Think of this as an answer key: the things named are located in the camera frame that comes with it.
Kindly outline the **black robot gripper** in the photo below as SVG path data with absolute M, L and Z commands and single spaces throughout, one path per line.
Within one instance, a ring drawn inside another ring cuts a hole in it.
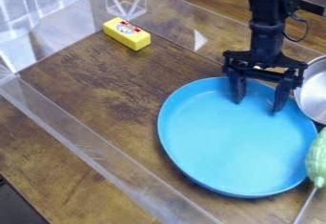
M 284 23 L 249 22 L 251 46 L 247 51 L 224 51 L 223 73 L 228 76 L 231 98 L 239 104 L 245 95 L 245 79 L 277 83 L 273 112 L 279 112 L 289 92 L 301 86 L 307 64 L 283 54 Z

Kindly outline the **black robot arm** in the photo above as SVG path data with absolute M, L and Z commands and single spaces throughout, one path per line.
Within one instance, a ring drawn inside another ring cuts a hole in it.
M 247 51 L 225 51 L 223 73 L 229 79 L 231 98 L 239 103 L 245 95 L 245 79 L 255 78 L 277 84 L 272 111 L 285 104 L 289 92 L 303 84 L 308 65 L 281 51 L 285 34 L 285 19 L 306 20 L 293 15 L 299 0 L 248 0 L 251 48 Z

